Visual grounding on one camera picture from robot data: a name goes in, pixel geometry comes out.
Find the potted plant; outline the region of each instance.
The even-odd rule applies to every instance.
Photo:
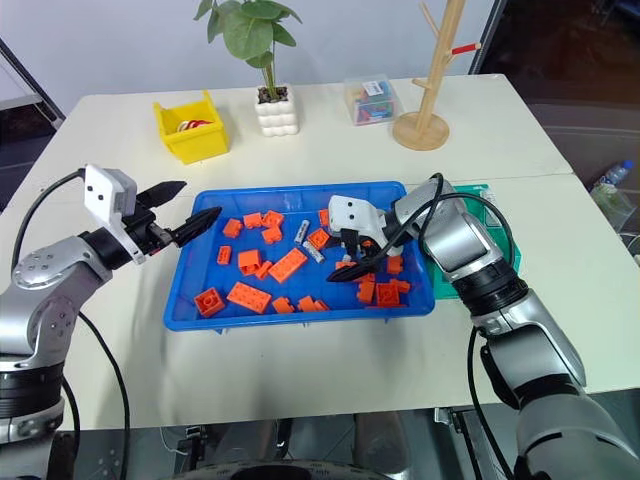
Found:
[[[207,37],[213,42],[222,34],[229,53],[260,69],[264,86],[258,87],[255,110],[266,136],[298,133],[298,117],[291,85],[277,85],[275,75],[276,43],[295,47],[296,41],[281,25],[300,17],[289,7],[270,0],[201,0],[194,20],[209,14]]]

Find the wooden base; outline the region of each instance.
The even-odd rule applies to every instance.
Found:
[[[393,125],[393,137],[400,145],[412,150],[435,150],[449,138],[449,126],[442,118],[431,115],[431,121],[424,133],[416,129],[418,112],[400,115]]]

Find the green mat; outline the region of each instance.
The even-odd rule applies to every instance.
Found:
[[[479,185],[462,185],[458,187],[453,187],[457,192],[463,193],[472,193],[474,195],[480,195],[482,190],[487,190],[489,185],[479,184]],[[505,256],[509,255],[509,244],[507,243],[507,235],[504,233],[502,227],[488,227],[486,225],[486,217],[488,215],[487,209],[482,206],[480,202],[475,202],[473,200],[464,199],[465,204],[467,205],[467,209],[469,209],[469,213],[475,215],[486,227],[489,235],[493,238],[493,241],[496,242],[500,250],[502,250]],[[514,268],[516,272],[520,268],[520,260],[522,255],[520,254],[520,249],[518,245],[516,245],[516,259],[514,262]],[[437,299],[441,298],[458,298],[458,292],[453,288],[453,286],[447,281],[442,271],[436,266],[433,261],[429,261],[427,264],[429,269],[429,276],[431,277],[431,284],[433,285],[433,296]]]

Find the white wall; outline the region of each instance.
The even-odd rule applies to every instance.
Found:
[[[298,47],[276,50],[279,79],[336,82],[385,73],[424,76],[434,38],[417,0],[282,0]],[[93,93],[251,86],[259,72],[207,44],[199,0],[0,0],[0,37],[65,112]],[[436,20],[445,0],[428,0]],[[492,0],[469,0],[457,44],[478,41]],[[449,73],[467,73],[473,54]]]

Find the label on box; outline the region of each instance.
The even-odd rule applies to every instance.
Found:
[[[380,87],[380,84],[376,81],[362,82],[362,86],[367,92],[367,95],[373,97],[375,95],[382,95],[384,90]]]

